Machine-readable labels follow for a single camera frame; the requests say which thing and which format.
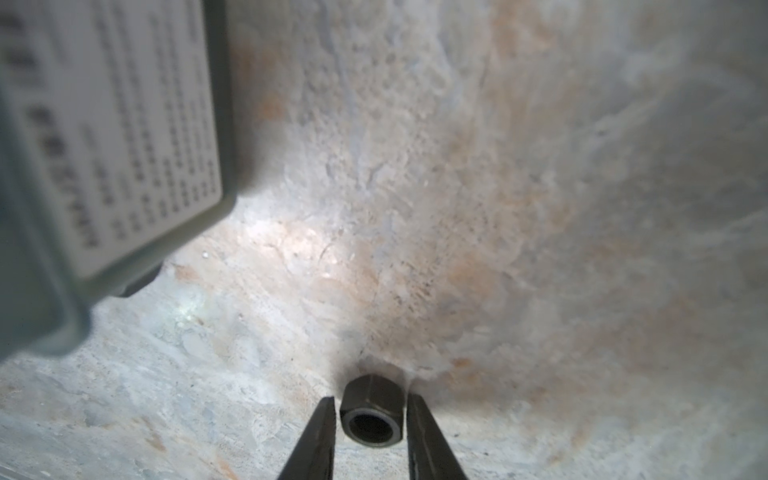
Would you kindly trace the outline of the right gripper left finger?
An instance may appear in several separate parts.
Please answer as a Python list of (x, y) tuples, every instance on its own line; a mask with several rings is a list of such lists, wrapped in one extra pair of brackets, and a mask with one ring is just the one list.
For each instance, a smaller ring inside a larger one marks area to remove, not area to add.
[(323, 397), (318, 402), (278, 479), (332, 480), (335, 443), (335, 398)]

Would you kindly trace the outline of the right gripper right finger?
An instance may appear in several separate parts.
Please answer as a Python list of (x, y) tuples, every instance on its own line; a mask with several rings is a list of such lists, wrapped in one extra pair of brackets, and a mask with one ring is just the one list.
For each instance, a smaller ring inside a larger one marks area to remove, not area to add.
[(409, 393), (406, 410), (410, 480), (467, 480), (421, 395)]

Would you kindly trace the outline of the small black hex nut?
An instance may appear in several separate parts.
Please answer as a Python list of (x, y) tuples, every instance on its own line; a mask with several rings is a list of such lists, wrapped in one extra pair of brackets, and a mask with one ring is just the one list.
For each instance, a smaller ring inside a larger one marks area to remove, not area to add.
[(405, 392), (383, 376), (368, 374), (350, 381), (343, 392), (340, 420), (344, 433), (371, 448), (386, 448), (403, 438)]

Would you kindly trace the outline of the grey compartment organizer box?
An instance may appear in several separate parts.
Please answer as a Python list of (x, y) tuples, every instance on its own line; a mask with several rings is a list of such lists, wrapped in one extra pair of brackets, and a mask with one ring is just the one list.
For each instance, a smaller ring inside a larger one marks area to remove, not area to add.
[(1, 5), (1, 355), (61, 356), (237, 196), (222, 1)]

